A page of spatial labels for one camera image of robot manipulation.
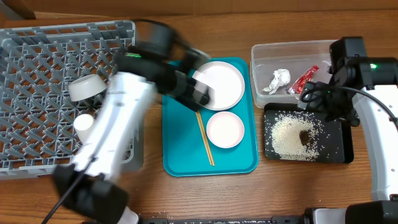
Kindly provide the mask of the red snack wrapper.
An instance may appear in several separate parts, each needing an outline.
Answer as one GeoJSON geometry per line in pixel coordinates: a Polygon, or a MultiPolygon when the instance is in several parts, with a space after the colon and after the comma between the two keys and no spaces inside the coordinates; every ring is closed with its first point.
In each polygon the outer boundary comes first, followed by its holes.
{"type": "Polygon", "coordinates": [[[317,65],[310,67],[303,75],[301,75],[288,89],[286,89],[288,94],[301,94],[304,89],[306,82],[312,80],[314,74],[319,70],[317,65]]]}

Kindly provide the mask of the brown food scrap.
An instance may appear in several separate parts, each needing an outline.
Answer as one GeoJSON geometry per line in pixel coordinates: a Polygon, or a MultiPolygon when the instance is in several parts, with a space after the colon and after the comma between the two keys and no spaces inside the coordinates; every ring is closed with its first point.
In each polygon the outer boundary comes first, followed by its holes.
{"type": "Polygon", "coordinates": [[[310,137],[310,131],[302,130],[299,132],[300,142],[303,146],[309,146],[312,143],[312,139],[310,137]]]}

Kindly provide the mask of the pink bowl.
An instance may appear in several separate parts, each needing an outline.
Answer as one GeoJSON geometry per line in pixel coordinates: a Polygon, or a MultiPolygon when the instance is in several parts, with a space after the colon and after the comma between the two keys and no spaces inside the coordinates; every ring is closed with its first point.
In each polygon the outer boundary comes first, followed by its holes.
{"type": "Polygon", "coordinates": [[[245,128],[239,116],[229,111],[215,113],[206,124],[208,139],[217,147],[237,146],[244,137],[245,128]]]}

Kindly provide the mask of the white tissue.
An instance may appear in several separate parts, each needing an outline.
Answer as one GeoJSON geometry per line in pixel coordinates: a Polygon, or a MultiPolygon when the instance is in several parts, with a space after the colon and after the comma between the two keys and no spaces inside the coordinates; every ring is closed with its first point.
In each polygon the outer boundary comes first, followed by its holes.
{"type": "Polygon", "coordinates": [[[274,70],[273,72],[274,78],[268,87],[265,87],[263,91],[268,92],[270,95],[273,95],[279,87],[285,86],[290,83],[290,72],[287,69],[280,68],[274,70]]]}

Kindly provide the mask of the grey bowl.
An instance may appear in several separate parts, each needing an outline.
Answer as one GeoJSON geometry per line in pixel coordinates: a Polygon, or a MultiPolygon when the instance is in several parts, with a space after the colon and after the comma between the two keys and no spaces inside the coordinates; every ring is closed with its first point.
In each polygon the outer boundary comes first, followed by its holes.
{"type": "Polygon", "coordinates": [[[97,74],[81,77],[68,86],[70,99],[81,101],[103,92],[107,88],[105,82],[97,74]]]}

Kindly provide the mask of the white paper cup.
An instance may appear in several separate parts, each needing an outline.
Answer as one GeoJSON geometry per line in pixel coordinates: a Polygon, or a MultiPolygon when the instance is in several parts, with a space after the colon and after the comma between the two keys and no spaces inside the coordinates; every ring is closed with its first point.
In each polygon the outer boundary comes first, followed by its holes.
{"type": "Polygon", "coordinates": [[[94,123],[95,119],[90,114],[81,114],[75,118],[73,127],[82,143],[86,142],[88,139],[94,123]]]}

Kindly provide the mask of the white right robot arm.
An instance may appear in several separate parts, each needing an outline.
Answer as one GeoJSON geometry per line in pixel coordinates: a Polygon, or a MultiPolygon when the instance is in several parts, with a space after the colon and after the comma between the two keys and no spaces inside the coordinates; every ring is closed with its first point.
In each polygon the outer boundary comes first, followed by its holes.
{"type": "Polygon", "coordinates": [[[298,107],[326,120],[359,118],[372,173],[372,200],[315,208],[312,223],[397,223],[397,59],[352,57],[331,67],[329,83],[307,82],[298,107]]]}

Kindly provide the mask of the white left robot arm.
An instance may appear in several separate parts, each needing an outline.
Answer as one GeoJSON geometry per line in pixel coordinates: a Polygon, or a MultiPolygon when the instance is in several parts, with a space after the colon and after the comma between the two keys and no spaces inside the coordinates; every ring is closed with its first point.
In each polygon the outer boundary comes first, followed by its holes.
{"type": "Polygon", "coordinates": [[[156,93],[170,96],[198,111],[210,101],[210,87],[187,74],[209,61],[198,49],[188,49],[178,65],[168,55],[134,49],[115,57],[117,73],[88,138],[68,166],[59,165],[53,181],[63,205],[98,223],[139,223],[128,208],[129,196],[117,185],[124,151],[134,137],[156,93]]]}

